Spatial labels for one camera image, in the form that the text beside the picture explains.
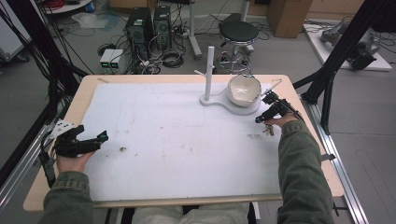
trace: white stand base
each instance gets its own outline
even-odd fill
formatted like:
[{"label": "white stand base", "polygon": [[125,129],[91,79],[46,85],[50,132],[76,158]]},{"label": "white stand base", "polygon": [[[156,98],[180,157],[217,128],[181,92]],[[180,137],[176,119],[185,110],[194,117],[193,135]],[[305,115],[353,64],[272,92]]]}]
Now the white stand base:
[{"label": "white stand base", "polygon": [[200,98],[201,105],[210,106],[210,105],[220,105],[224,107],[226,110],[230,111],[231,113],[239,116],[247,116],[256,113],[257,110],[260,108],[261,100],[258,99],[253,105],[250,106],[239,106],[231,102],[227,95],[227,88],[224,89],[219,94],[210,95],[209,100],[205,100],[205,95],[202,95]]}]

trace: chair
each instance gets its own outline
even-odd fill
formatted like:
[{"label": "chair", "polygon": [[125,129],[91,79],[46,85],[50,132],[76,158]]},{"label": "chair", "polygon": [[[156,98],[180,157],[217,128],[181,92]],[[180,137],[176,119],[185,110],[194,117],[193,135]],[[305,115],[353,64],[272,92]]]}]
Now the chair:
[{"label": "chair", "polygon": [[221,46],[233,44],[233,52],[223,51],[217,58],[217,64],[228,70],[230,74],[245,70],[250,73],[248,56],[239,51],[239,48],[251,45],[259,35],[258,29],[245,21],[228,21],[220,26],[219,34],[224,41]]}]

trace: black stool seat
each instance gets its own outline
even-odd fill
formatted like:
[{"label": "black stool seat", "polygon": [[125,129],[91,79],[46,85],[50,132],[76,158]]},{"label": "black stool seat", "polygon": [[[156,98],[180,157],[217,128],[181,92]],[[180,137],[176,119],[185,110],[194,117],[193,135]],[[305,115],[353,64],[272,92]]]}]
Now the black stool seat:
[{"label": "black stool seat", "polygon": [[228,21],[221,25],[220,35],[232,42],[250,42],[257,38],[259,31],[245,21]]}]

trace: pants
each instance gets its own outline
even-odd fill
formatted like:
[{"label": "pants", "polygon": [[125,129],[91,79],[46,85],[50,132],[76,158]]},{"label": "pants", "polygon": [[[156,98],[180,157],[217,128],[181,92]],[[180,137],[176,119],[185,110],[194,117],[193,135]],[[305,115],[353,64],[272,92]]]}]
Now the pants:
[{"label": "pants", "polygon": [[136,208],[132,224],[248,224],[248,203],[201,205],[183,215],[181,206]]}]

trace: computer tower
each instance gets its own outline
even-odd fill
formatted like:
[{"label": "computer tower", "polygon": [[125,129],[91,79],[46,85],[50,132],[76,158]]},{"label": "computer tower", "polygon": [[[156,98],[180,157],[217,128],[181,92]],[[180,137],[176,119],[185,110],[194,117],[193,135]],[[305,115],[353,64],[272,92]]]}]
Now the computer tower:
[{"label": "computer tower", "polygon": [[154,28],[149,8],[134,7],[126,22],[125,30],[133,55],[136,56],[136,53],[139,53],[141,59],[150,59],[155,43],[153,40]]},{"label": "computer tower", "polygon": [[155,33],[158,35],[157,49],[171,49],[171,8],[155,7],[153,21]]}]

